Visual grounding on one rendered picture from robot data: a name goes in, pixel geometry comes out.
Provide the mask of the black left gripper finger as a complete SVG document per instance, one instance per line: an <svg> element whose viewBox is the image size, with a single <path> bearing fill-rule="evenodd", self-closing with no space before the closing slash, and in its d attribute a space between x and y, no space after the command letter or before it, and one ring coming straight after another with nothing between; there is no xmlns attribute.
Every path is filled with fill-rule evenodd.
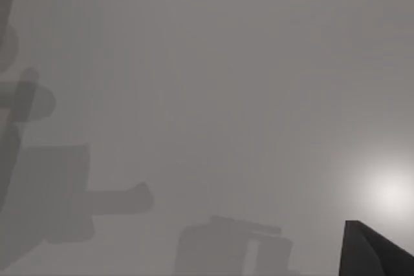
<svg viewBox="0 0 414 276"><path fill-rule="evenodd" d="M363 222L347 220L338 276L414 276L414 255Z"/></svg>

